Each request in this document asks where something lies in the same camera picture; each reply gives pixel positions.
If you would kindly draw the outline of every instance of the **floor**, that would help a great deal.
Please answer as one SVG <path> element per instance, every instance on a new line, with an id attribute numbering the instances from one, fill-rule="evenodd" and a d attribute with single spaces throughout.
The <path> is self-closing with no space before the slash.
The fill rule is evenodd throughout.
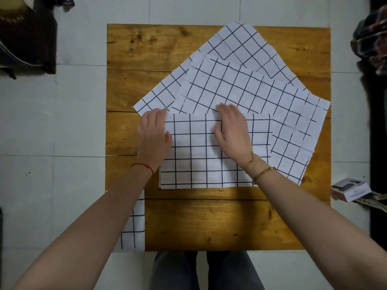
<path id="1" fill-rule="evenodd" d="M 104 192 L 106 24 L 330 27 L 332 181 L 369 180 L 369 112 L 349 41 L 368 0 L 75 0 L 56 10 L 56 75 L 0 76 L 3 289 Z M 368 232 L 368 212 L 333 207 Z M 270 289 L 331 289 L 305 251 L 250 252 Z M 112 254 L 96 289 L 147 289 L 154 253 Z M 206 262 L 198 272 L 206 285 Z"/>

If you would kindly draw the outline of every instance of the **wooden table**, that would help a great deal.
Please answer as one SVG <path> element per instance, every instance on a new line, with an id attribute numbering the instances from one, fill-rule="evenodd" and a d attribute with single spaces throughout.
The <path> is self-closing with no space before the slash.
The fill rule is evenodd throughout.
<path id="1" fill-rule="evenodd" d="M 106 187 L 136 155 L 133 105 L 198 49 L 220 26 L 108 25 Z M 331 99 L 330 30 L 256 27 L 315 95 Z M 329 203 L 331 112 L 302 181 Z M 158 173 L 145 190 L 146 250 L 302 249 L 255 187 L 158 190 Z"/>

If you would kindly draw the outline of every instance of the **paper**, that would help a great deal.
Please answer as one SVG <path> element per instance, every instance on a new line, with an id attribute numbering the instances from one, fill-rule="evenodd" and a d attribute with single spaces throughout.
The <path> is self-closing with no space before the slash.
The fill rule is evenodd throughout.
<path id="1" fill-rule="evenodd" d="M 145 251 L 145 191 L 143 190 L 113 252 Z"/>
<path id="2" fill-rule="evenodd" d="M 204 114 L 219 103 L 244 113 L 269 114 L 275 137 L 270 165 L 300 183 L 312 157 L 330 102 L 307 90 L 210 55 L 196 54 L 172 104 L 175 112 Z"/>
<path id="3" fill-rule="evenodd" d="M 141 116 L 154 108 L 170 109 L 196 53 L 210 54 L 226 62 L 249 68 L 302 90 L 305 89 L 277 51 L 266 43 L 251 25 L 234 22 L 223 27 L 134 105 L 134 109 Z"/>
<path id="4" fill-rule="evenodd" d="M 247 114 L 253 151 L 266 162 L 270 152 L 270 116 Z M 171 114 L 165 127 L 173 138 L 169 157 L 160 167 L 162 189 L 251 186 L 251 178 L 220 150 L 214 126 L 217 112 Z"/>

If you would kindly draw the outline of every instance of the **person's legs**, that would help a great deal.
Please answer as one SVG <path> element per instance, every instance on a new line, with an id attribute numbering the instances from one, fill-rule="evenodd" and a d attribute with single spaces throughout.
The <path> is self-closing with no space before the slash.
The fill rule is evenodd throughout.
<path id="1" fill-rule="evenodd" d="M 264 290 L 246 251 L 207 251 L 208 290 Z"/>
<path id="2" fill-rule="evenodd" d="M 199 290 L 197 251 L 159 251 L 154 259 L 149 290 Z"/>

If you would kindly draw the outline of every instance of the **sheet of paper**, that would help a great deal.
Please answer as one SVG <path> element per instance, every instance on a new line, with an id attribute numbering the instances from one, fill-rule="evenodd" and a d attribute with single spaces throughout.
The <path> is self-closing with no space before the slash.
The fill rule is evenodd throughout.
<path id="1" fill-rule="evenodd" d="M 220 150 L 214 126 L 217 112 L 171 114 L 166 130 L 173 138 L 169 157 L 160 167 L 162 189 L 251 186 L 251 178 Z M 270 159 L 270 116 L 247 114 L 254 152 L 266 162 Z"/>
<path id="2" fill-rule="evenodd" d="M 145 251 L 145 191 L 143 190 L 113 250 Z"/>
<path id="3" fill-rule="evenodd" d="M 204 114 L 219 103 L 242 113 L 269 114 L 276 138 L 270 165 L 300 183 L 312 157 L 330 102 L 307 90 L 210 55 L 196 54 L 172 108 Z"/>
<path id="4" fill-rule="evenodd" d="M 305 89 L 296 75 L 285 65 L 277 51 L 248 24 L 233 22 L 211 39 L 163 79 L 134 109 L 143 115 L 154 108 L 170 109 L 196 53 L 210 54 L 243 68 L 249 68 L 286 84 Z"/>

